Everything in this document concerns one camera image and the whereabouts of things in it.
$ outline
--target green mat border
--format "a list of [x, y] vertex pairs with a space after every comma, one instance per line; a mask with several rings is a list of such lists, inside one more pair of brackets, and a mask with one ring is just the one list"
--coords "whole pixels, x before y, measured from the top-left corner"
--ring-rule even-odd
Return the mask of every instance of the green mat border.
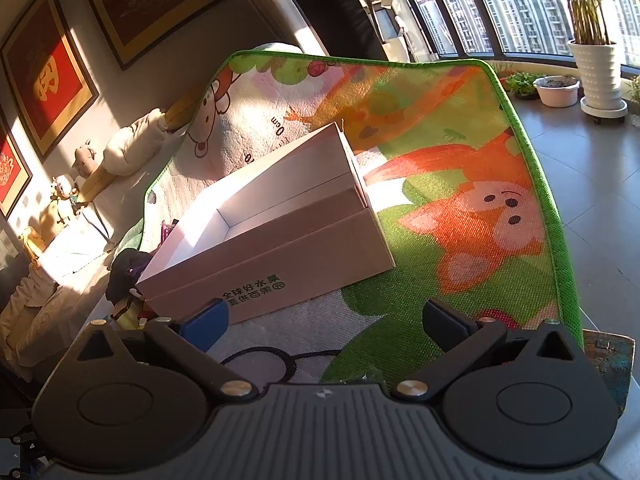
[[[278, 52], [273, 50], [239, 50], [228, 56], [220, 65], [220, 68], [217, 72], [211, 77], [209, 80], [209, 84], [213, 82], [213, 80], [218, 76], [220, 71], [228, 65], [229, 61], [237, 56], [266, 56], [266, 57], [289, 57], [292, 59], [308, 59], [308, 60], [328, 60], [335, 61], [336, 63], [353, 63], [353, 64], [362, 64], [362, 65], [371, 65], [371, 66], [385, 66], [391, 68], [408, 68], [411, 70], [433, 66], [433, 65], [441, 65], [441, 66], [460, 66], [460, 65], [469, 65], [469, 66], [477, 66], [480, 67], [486, 76], [489, 78], [491, 82], [492, 88], [494, 88], [494, 93], [498, 98], [498, 101], [502, 105], [502, 110], [507, 115], [507, 119], [511, 123], [511, 127], [515, 134], [516, 140], [518, 142], [518, 146], [520, 147], [520, 151], [522, 152], [522, 156], [525, 159], [527, 164], [527, 169], [529, 170], [529, 174], [533, 181], [534, 191], [538, 197], [538, 201], [540, 202], [540, 209], [542, 210], [542, 218], [545, 224], [546, 238], [550, 249], [550, 257], [552, 263], [552, 269], [554, 273], [554, 283], [556, 285], [556, 297], [558, 298], [558, 313], [560, 315], [561, 321], [564, 325], [570, 330], [570, 332], [577, 339], [578, 343], [581, 346], [584, 345], [582, 339], [582, 321], [580, 320], [580, 306], [578, 302], [578, 291], [575, 286], [574, 279], [574, 271], [571, 265], [571, 259], [569, 258], [569, 251], [566, 245], [566, 241], [564, 238], [564, 230], [562, 228], [562, 222], [560, 221], [560, 216], [558, 214], [558, 209], [556, 208], [556, 202], [551, 195], [551, 190], [549, 188], [549, 184], [546, 181], [545, 174], [542, 171], [542, 167], [540, 166], [540, 162], [538, 157], [536, 156], [536, 152], [533, 150], [533, 146], [527, 137], [524, 127], [518, 118], [518, 115], [511, 104], [511, 101], [507, 97], [507, 94], [504, 92], [502, 85], [498, 81], [497, 75], [495, 75], [494, 69], [486, 62], [480, 59], [456, 59], [456, 60], [443, 60], [443, 61], [433, 61], [430, 63], [397, 63], [392, 61], [376, 61], [370, 59], [351, 59], [348, 57], [331, 57], [331, 56], [312, 56], [309, 54], [295, 54], [292, 52]], [[203, 89], [202, 95], [204, 96], [206, 92], [206, 88]], [[191, 118], [189, 125], [187, 126], [187, 130], [191, 127], [194, 117]], [[164, 175], [164, 172], [169, 167], [169, 163], [171, 160], [174, 160], [172, 157], [167, 165], [162, 169], [159, 173], [158, 177], [153, 181], [151, 186], [146, 190], [145, 193], [145, 215], [142, 220], [142, 236], [140, 238], [140, 243], [138, 244], [138, 248], [140, 248], [140, 244], [144, 239], [145, 235], [145, 218], [146, 218], [146, 208], [149, 205], [148, 196], [152, 192], [154, 186], [158, 183], [160, 178]], [[135, 228], [140, 229], [140, 224], [137, 224]]]

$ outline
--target potted plant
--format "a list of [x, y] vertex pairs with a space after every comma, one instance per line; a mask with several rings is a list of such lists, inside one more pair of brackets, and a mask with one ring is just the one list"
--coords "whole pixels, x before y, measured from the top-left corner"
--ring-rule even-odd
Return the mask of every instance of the potted plant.
[[620, 89], [620, 54], [609, 38], [602, 0], [567, 0], [574, 26], [569, 48], [580, 70], [582, 110], [596, 117], [624, 117]]
[[515, 74], [513, 70], [513, 61], [500, 61], [496, 60], [492, 63], [494, 66], [495, 74], [498, 76], [498, 81], [507, 92], [509, 91], [509, 85], [507, 85], [507, 78], [510, 75]]
[[631, 92], [629, 99], [632, 103], [631, 122], [636, 128], [640, 128], [640, 75], [631, 80]]
[[580, 81], [570, 75], [549, 75], [539, 77], [533, 86], [540, 94], [543, 105], [552, 108], [566, 108], [578, 102]]
[[507, 90], [513, 92], [513, 95], [518, 99], [538, 99], [538, 90], [533, 86], [533, 82], [537, 78], [538, 76], [535, 74], [516, 72], [506, 78]]

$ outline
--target red framed painting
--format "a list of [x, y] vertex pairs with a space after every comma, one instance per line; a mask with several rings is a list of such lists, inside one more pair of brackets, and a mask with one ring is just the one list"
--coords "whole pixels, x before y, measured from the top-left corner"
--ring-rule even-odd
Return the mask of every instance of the red framed painting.
[[1, 57], [22, 125], [44, 160], [98, 97], [58, 0], [34, 0]]
[[31, 181], [31, 171], [18, 150], [1, 109], [0, 143], [0, 211], [7, 218]]

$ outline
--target wooden board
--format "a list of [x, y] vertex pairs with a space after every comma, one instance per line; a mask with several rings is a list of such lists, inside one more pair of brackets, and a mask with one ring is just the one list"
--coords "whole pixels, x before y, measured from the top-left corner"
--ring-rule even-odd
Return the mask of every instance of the wooden board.
[[635, 340], [630, 337], [593, 330], [582, 330], [584, 353], [597, 368], [618, 404], [618, 416], [625, 411], [631, 370], [634, 364]]

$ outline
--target white plant pot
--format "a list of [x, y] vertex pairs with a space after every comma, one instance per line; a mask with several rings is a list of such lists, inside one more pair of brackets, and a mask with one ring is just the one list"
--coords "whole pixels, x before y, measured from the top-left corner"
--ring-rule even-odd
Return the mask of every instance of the white plant pot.
[[543, 105], [550, 106], [552, 108], [567, 108], [573, 106], [578, 102], [578, 88], [580, 88], [580, 81], [575, 80], [575, 83], [571, 86], [563, 86], [560, 88], [550, 88], [543, 86], [543, 83], [547, 80], [564, 80], [563, 75], [550, 75], [548, 77], [539, 77], [533, 82], [533, 86], [538, 90], [540, 100]]
[[598, 110], [623, 108], [618, 45], [568, 44], [580, 71], [586, 105]]

